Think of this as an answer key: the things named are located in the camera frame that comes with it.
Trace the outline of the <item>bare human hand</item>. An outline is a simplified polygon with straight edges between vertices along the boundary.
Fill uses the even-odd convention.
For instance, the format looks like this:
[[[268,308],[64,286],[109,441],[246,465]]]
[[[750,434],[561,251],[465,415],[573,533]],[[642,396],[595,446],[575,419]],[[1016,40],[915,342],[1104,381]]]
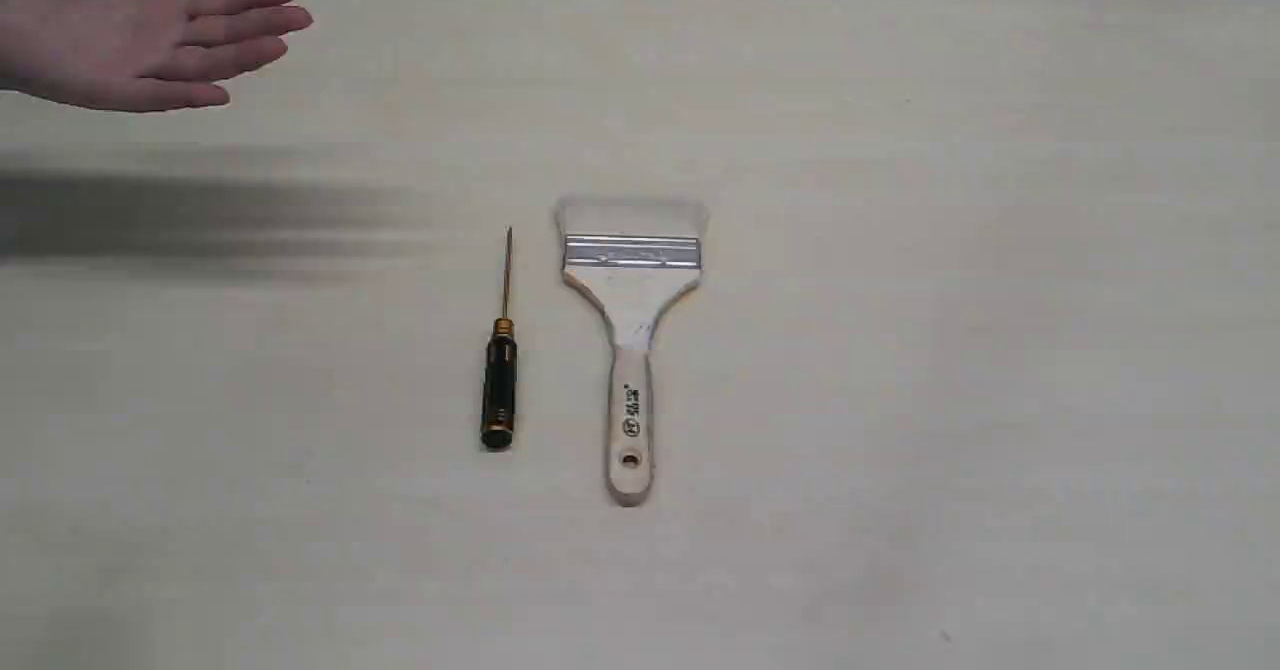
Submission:
[[[219,108],[283,59],[300,0],[1,0],[3,88],[95,111]]]

